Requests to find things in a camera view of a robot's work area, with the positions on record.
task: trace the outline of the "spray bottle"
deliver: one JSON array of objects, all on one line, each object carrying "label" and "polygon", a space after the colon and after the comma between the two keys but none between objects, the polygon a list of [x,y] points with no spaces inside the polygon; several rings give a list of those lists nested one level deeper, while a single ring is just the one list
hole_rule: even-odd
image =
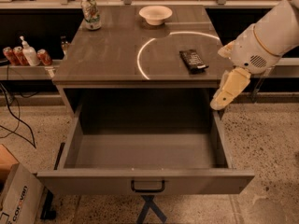
[{"label": "spray bottle", "polygon": [[29,44],[24,40],[24,36],[20,36],[21,44],[23,46],[23,54],[26,57],[28,63],[31,66],[37,66],[40,64],[40,61],[37,57],[36,50],[33,47],[30,47]]}]

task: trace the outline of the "concrete floor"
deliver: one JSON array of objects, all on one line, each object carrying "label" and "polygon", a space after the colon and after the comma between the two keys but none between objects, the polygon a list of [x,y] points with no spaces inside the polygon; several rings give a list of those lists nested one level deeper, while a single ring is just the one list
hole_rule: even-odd
[{"label": "concrete floor", "polygon": [[[53,168],[59,145],[66,140],[71,118],[63,105],[21,106],[21,118],[33,129],[37,149],[11,134],[0,139],[32,173]],[[240,195],[156,196],[165,223],[298,224],[299,102],[231,104],[223,123],[237,169],[256,176]],[[16,120],[0,106],[0,123],[10,129]],[[18,133],[28,139],[20,125]],[[136,223],[145,201],[141,196],[59,196],[53,200],[55,220],[39,223]],[[150,209],[144,223],[162,223]]]}]

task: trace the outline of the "black drawer handle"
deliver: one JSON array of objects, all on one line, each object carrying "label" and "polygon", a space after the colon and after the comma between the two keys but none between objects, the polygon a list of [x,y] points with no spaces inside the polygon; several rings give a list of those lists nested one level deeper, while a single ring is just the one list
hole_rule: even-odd
[{"label": "black drawer handle", "polygon": [[131,181],[131,190],[134,192],[147,192],[147,193],[158,193],[163,192],[165,189],[165,181],[161,181],[161,188],[160,189],[136,189],[135,188],[135,181]]}]

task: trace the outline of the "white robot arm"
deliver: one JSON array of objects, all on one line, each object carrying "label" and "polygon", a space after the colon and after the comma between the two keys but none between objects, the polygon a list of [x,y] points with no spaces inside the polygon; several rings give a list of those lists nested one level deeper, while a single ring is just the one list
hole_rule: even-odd
[{"label": "white robot arm", "polygon": [[235,69],[225,72],[211,107],[225,108],[250,83],[251,74],[274,66],[289,50],[299,46],[299,0],[282,0],[235,41],[219,50],[231,59]]}]

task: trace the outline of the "desk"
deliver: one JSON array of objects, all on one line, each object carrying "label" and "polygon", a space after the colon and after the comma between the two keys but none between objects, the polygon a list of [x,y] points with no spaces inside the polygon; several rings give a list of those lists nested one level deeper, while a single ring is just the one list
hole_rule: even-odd
[{"label": "desk", "polygon": [[[99,7],[102,28],[79,28],[54,84],[74,117],[58,169],[38,172],[61,194],[237,194],[236,170],[208,92],[232,65],[202,6],[169,6],[148,26],[141,7]],[[196,49],[209,68],[190,75]]]}]

